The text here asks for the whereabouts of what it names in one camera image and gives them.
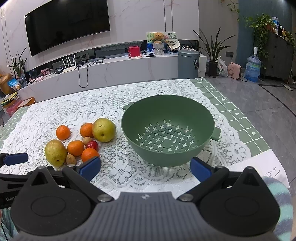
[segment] blue water bottle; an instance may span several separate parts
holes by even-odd
[[[254,47],[254,54],[247,58],[246,72],[244,77],[250,81],[257,82],[260,76],[261,61],[257,56],[258,48]]]

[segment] green plant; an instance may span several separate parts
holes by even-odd
[[[288,42],[295,47],[295,39],[293,38],[293,34],[289,31],[286,32],[286,37],[289,39]]]
[[[258,47],[258,57],[263,60],[263,58],[268,58],[268,53],[265,50],[265,45],[268,40],[268,31],[274,27],[274,22],[268,14],[262,13],[262,15],[257,15],[255,19],[252,17],[245,17],[246,27],[249,26],[254,28],[254,46]]]
[[[216,35],[216,41],[215,41],[215,43],[213,42],[213,38],[212,38],[212,35],[211,35],[211,48],[210,48],[210,45],[209,45],[209,42],[208,42],[206,36],[205,36],[204,33],[201,31],[201,29],[200,29],[200,32],[201,32],[202,35],[205,37],[205,41],[206,41],[206,42],[202,39],[202,37],[201,37],[197,32],[195,32],[195,31],[193,30],[193,31],[197,34],[197,36],[200,38],[200,40],[201,40],[201,41],[205,44],[205,46],[206,46],[206,49],[204,49],[204,48],[202,48],[202,47],[199,47],[199,48],[201,48],[201,49],[203,49],[203,50],[205,50],[205,51],[207,52],[207,54],[208,54],[208,56],[209,56],[209,58],[210,58],[210,62],[213,62],[213,63],[216,62],[217,58],[219,57],[219,53],[221,52],[222,49],[226,49],[226,48],[229,48],[229,47],[230,47],[230,46],[222,46],[222,43],[224,43],[225,40],[228,40],[228,39],[230,39],[230,38],[232,38],[232,37],[235,36],[235,35],[232,35],[232,36],[228,37],[227,39],[224,39],[223,41],[220,40],[219,42],[217,42],[217,40],[218,40],[218,36],[219,36],[219,33],[220,33],[220,29],[221,29],[221,27],[219,28],[218,33],[217,33],[217,35]]]
[[[26,48],[22,51],[22,53],[20,55],[16,54],[15,58],[13,58],[13,56],[12,56],[12,64],[13,64],[12,66],[7,65],[8,67],[12,67],[13,70],[16,72],[17,76],[19,76],[19,77],[22,75],[23,67],[25,66],[25,63],[26,63],[26,61],[28,59],[28,58],[26,58],[25,61],[21,60],[22,54],[24,53]]]
[[[233,0],[229,0],[231,3],[228,3],[227,4],[227,7],[229,7],[229,9],[231,10],[231,11],[235,11],[238,15],[239,15],[239,12],[240,12],[240,10],[239,10],[239,8],[238,8],[238,3],[235,3],[235,0],[233,1]]]

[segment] blue gripper pad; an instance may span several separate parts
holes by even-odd
[[[11,165],[15,165],[15,164],[25,163],[28,160],[29,160],[28,154],[23,152],[23,153],[16,153],[16,154],[7,155],[4,158],[3,163],[8,166],[11,166]]]
[[[101,159],[97,156],[76,167],[76,172],[89,182],[100,172],[100,170]]]
[[[215,172],[215,168],[211,167],[198,157],[193,157],[191,159],[190,170],[200,182],[203,182]]]

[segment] glass vase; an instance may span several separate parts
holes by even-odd
[[[25,86],[27,86],[27,80],[24,76],[20,76],[18,79],[21,88],[24,88]]]

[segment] screw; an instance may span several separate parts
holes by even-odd
[[[101,195],[98,196],[98,200],[100,202],[109,202],[109,201],[112,200],[112,197],[109,196],[108,194],[101,194]]]
[[[185,193],[179,197],[179,200],[183,202],[190,202],[193,200],[193,196],[189,193]]]

